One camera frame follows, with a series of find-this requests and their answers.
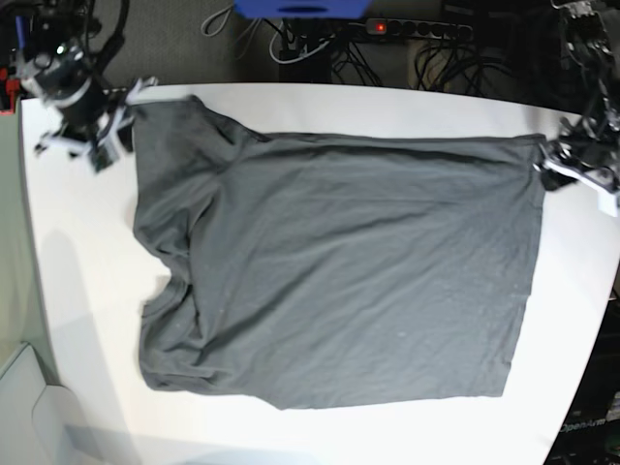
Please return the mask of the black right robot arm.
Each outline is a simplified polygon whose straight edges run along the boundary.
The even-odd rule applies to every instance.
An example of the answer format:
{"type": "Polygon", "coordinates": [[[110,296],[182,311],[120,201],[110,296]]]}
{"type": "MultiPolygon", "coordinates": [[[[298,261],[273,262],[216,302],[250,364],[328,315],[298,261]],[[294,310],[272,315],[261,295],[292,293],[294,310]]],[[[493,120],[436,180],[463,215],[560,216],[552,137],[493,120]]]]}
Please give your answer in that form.
{"type": "Polygon", "coordinates": [[[142,77],[115,88],[105,79],[104,71],[125,43],[130,3],[120,3],[112,32],[98,50],[90,46],[100,30],[94,6],[93,1],[19,5],[15,74],[28,94],[61,117],[60,127],[43,134],[35,152],[63,149],[100,172],[134,150],[132,106],[158,80],[142,77]]]}

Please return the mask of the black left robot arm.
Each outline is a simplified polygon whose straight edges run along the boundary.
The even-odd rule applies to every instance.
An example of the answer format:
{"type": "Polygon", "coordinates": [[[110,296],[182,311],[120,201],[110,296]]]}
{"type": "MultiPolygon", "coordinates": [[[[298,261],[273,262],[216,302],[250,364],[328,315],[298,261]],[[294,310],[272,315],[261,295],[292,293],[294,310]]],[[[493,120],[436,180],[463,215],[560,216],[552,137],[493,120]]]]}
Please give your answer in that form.
{"type": "Polygon", "coordinates": [[[619,216],[619,7],[611,1],[553,1],[560,41],[585,82],[585,107],[560,119],[555,139],[540,145],[534,168],[547,192],[581,183],[598,209],[619,216]]]}

